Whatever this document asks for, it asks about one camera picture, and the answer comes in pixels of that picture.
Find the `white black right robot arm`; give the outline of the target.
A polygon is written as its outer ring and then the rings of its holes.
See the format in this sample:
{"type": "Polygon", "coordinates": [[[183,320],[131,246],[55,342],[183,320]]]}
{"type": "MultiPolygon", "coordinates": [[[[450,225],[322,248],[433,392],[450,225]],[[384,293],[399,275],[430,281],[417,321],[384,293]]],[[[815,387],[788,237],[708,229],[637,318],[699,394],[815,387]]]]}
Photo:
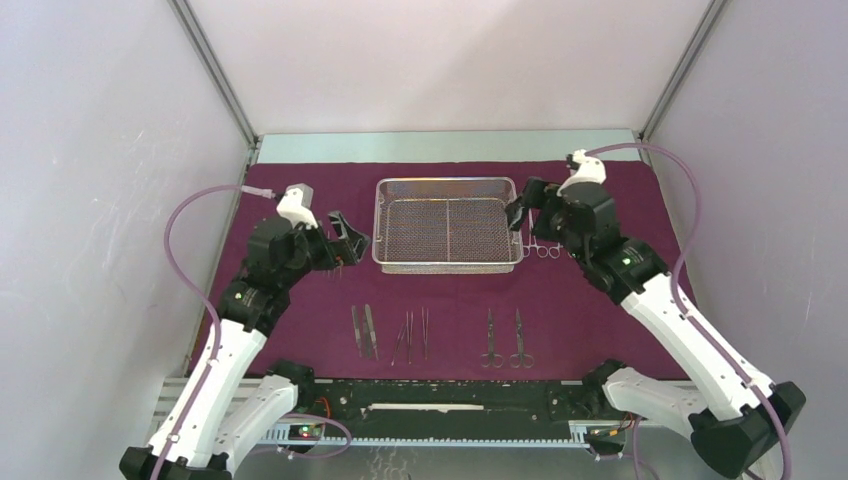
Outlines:
{"type": "Polygon", "coordinates": [[[601,184],[531,177],[505,209],[510,229],[520,229],[531,211],[537,213],[532,234],[561,245],[588,283],[645,327],[696,388],[686,392],[609,361],[603,379],[581,392],[585,411],[596,418],[616,410],[646,417],[687,438],[728,479],[749,473],[779,447],[789,478],[788,434],[807,402],[801,388],[774,382],[717,332],[655,249],[622,234],[615,202],[601,184]]]}

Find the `steel surgical scissors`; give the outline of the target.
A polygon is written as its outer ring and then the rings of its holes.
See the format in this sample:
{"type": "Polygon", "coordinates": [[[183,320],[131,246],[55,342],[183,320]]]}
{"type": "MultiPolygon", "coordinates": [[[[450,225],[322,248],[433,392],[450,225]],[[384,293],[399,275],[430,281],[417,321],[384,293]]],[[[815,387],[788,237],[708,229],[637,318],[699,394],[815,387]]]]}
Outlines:
{"type": "Polygon", "coordinates": [[[547,250],[548,257],[552,259],[557,259],[561,256],[562,247],[560,245],[550,246],[547,250]]]}

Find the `steel instrument tray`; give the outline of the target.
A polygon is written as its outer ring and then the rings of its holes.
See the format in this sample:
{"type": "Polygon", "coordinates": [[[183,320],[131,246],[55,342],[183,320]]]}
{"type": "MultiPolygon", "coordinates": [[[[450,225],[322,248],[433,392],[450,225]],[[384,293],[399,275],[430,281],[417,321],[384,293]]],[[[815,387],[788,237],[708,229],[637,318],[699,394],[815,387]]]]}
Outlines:
{"type": "Polygon", "coordinates": [[[386,274],[504,274],[523,260],[508,177],[387,178],[375,192],[372,258],[386,274]]]}

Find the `maroon surgical wrap cloth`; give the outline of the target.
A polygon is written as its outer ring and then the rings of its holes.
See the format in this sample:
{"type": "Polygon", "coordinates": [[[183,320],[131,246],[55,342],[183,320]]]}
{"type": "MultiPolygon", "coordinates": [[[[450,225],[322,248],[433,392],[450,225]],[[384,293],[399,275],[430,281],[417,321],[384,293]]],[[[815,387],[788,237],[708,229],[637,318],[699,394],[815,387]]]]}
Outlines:
{"type": "MultiPolygon", "coordinates": [[[[614,197],[623,233],[653,247],[671,266],[679,255],[658,180],[639,161],[604,162],[605,188],[614,197]]],[[[339,210],[357,230],[372,235],[377,183],[387,178],[509,177],[520,191],[536,176],[562,182],[562,161],[469,163],[259,164],[246,183],[275,191],[297,183],[314,189],[312,210],[326,225],[339,210]]],[[[273,211],[272,202],[254,196],[240,201],[209,297],[217,304],[239,270],[254,226],[273,211]]],[[[314,272],[291,290],[291,306],[277,323],[250,367],[262,374],[281,359],[307,365],[321,378],[424,380],[579,380],[607,359],[616,359],[660,380],[687,376],[661,344],[635,319],[590,286],[572,259],[522,260],[512,272],[494,275],[385,274],[366,253],[340,275],[314,272]],[[360,358],[351,307],[369,304],[379,361],[360,358]],[[406,312],[429,312],[428,358],[416,314],[412,364],[402,347],[390,365],[406,312]],[[514,316],[522,316],[525,348],[535,357],[529,369],[483,368],[487,313],[495,323],[496,352],[516,350],[514,316]]]]}

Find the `steel forceps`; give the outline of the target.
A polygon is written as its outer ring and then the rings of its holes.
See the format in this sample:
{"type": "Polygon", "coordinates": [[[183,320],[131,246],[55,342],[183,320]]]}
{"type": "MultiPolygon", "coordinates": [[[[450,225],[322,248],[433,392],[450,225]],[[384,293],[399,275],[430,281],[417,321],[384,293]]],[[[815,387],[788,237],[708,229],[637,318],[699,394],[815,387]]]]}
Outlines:
{"type": "Polygon", "coordinates": [[[531,211],[527,212],[526,226],[527,234],[522,247],[523,256],[527,258],[531,255],[535,255],[537,258],[548,258],[550,255],[549,249],[547,247],[540,246],[533,234],[534,217],[531,211]]]}
{"type": "Polygon", "coordinates": [[[525,335],[520,310],[515,312],[516,351],[510,355],[511,368],[532,368],[535,364],[534,357],[525,349],[525,335]]]}
{"type": "Polygon", "coordinates": [[[504,357],[496,352],[495,322],[491,310],[487,311],[486,323],[486,351],[480,355],[483,368],[501,368],[504,365],[504,357]]]}

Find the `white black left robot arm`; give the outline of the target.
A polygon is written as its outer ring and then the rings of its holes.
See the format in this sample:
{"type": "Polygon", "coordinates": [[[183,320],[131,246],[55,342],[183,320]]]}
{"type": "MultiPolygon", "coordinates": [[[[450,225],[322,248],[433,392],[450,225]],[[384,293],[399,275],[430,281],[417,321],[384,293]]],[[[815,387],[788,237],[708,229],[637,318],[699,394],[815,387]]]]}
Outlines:
{"type": "Polygon", "coordinates": [[[313,271],[358,264],[371,239],[343,214],[329,215],[337,237],[320,224],[287,217],[262,220],[247,255],[213,311],[213,325],[175,406],[145,447],[119,462],[127,479],[230,479],[271,426],[286,414],[304,416],[316,403],[310,367],[279,362],[247,401],[228,408],[239,384],[290,305],[291,289],[313,271]]]}

